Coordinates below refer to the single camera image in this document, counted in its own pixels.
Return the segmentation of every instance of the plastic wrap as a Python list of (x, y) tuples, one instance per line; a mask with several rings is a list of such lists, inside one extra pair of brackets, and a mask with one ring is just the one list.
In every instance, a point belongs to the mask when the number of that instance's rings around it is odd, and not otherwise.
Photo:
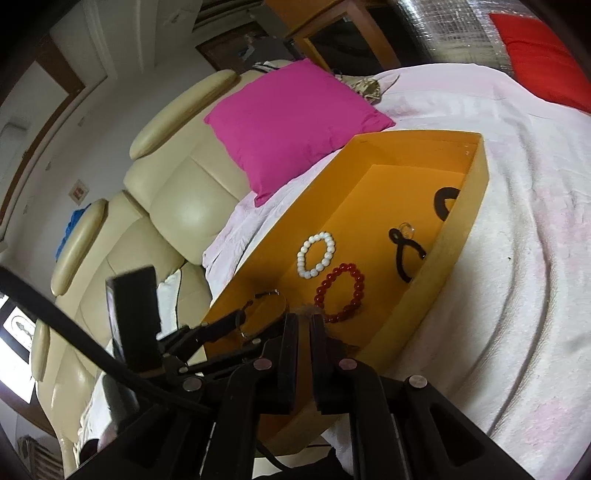
[(429, 55), (442, 63), (477, 63), (513, 75), (491, 12), (535, 15), (519, 0), (388, 0)]

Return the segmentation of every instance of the wooden cabinet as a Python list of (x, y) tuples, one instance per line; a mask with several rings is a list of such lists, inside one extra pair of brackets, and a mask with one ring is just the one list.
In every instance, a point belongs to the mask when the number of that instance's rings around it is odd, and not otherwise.
[(393, 14), (379, 0), (267, 0), (297, 47), (325, 70), (371, 75), (401, 63), (375, 18)]

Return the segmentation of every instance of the yellow box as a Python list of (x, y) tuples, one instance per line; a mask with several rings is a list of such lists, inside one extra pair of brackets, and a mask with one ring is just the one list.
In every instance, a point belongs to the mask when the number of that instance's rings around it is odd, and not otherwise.
[[(354, 137), (279, 219), (224, 289), (204, 321), (209, 323), (242, 307), (261, 291), (278, 289), (291, 307), (314, 303), (316, 288), (333, 267), (354, 263), (365, 275), (365, 297), (355, 316), (327, 325), (330, 336), (350, 345), (355, 358), (383, 373), (395, 361), (429, 310), (452, 271), (472, 228), (488, 169), (482, 136), (451, 131), (393, 131)], [(434, 194), (460, 189), (443, 222)], [(402, 223), (414, 228), (413, 240), (427, 252), (404, 248), (405, 283), (397, 273), (397, 246), (388, 231)], [(318, 277), (297, 274), (296, 254), (310, 235), (330, 232), (336, 242), (332, 263)], [(324, 242), (307, 253), (309, 270), (320, 261)], [(352, 298), (353, 279), (339, 277), (325, 299), (336, 313)], [(254, 315), (245, 330), (257, 331)], [(334, 417), (321, 417), (311, 400), (307, 325), (301, 322), (296, 413), (262, 416), (259, 438), (276, 454), (296, 453), (318, 437)], [(209, 358), (238, 348), (238, 335), (206, 346)]]

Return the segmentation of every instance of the beige leather sofa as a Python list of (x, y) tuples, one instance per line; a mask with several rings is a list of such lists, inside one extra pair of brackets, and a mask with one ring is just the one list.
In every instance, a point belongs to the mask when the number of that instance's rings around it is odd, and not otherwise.
[[(249, 187), (203, 118), (260, 75), (217, 72), (166, 106), (131, 145), (134, 164), (125, 176), (126, 190), (94, 202), (74, 228), (51, 289), (56, 305), (101, 345), (111, 338), (105, 280), (134, 268), (154, 265), (158, 282), (181, 268), (181, 325), (195, 326), (207, 312), (211, 294), (200, 266), (203, 251)], [(35, 329), (31, 369), (69, 475), (76, 469), (80, 415), (98, 370), (42, 322)]]

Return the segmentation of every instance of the white beaded bracelet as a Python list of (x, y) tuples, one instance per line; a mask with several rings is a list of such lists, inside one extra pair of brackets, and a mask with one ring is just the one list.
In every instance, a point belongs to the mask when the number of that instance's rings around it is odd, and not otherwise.
[[(306, 270), (306, 253), (312, 244), (324, 240), (326, 243), (326, 253), (320, 263), (316, 264), (312, 270)], [(306, 280), (312, 277), (317, 277), (319, 272), (322, 272), (326, 267), (330, 265), (330, 261), (335, 253), (335, 241), (332, 235), (328, 232), (320, 232), (316, 235), (312, 235), (308, 240), (304, 242), (300, 251), (297, 253), (297, 272), (298, 275)]]

